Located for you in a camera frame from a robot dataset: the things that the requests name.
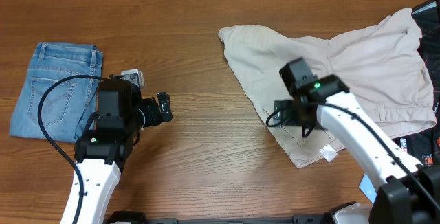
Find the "beige cotton shorts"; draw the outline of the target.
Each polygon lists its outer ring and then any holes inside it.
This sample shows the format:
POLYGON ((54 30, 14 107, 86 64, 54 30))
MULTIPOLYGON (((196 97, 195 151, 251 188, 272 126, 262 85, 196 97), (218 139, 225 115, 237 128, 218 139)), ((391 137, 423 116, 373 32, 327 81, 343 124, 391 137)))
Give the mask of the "beige cotton shorts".
POLYGON ((368 116, 425 165, 439 160, 439 33, 433 11, 404 8, 374 26, 326 40, 288 38, 260 25, 219 31, 225 58, 258 116, 289 98, 279 71, 303 58, 314 75, 336 75, 368 116))

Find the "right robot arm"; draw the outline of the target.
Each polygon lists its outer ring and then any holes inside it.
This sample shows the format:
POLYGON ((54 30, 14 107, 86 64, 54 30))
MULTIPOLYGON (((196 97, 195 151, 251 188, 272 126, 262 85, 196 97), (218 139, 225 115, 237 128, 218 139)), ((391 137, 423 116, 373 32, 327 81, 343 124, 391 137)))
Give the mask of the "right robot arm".
POLYGON ((367 174, 376 192, 372 205, 348 202, 313 215, 314 223, 430 224, 439 222, 439 167, 425 166, 393 142, 364 112, 335 75, 318 78, 303 58, 279 74, 292 96, 274 102, 268 127, 299 126, 331 132, 367 174))

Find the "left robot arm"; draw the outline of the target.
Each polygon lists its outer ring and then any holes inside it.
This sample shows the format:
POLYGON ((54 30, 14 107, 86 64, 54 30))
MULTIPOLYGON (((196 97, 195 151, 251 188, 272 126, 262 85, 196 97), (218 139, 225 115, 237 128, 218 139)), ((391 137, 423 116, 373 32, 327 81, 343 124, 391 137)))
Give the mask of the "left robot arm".
POLYGON ((125 163, 143 128, 173 118, 165 92, 143 98, 139 87, 123 78, 100 83, 96 126, 75 143, 76 166, 62 223, 102 223, 125 163))

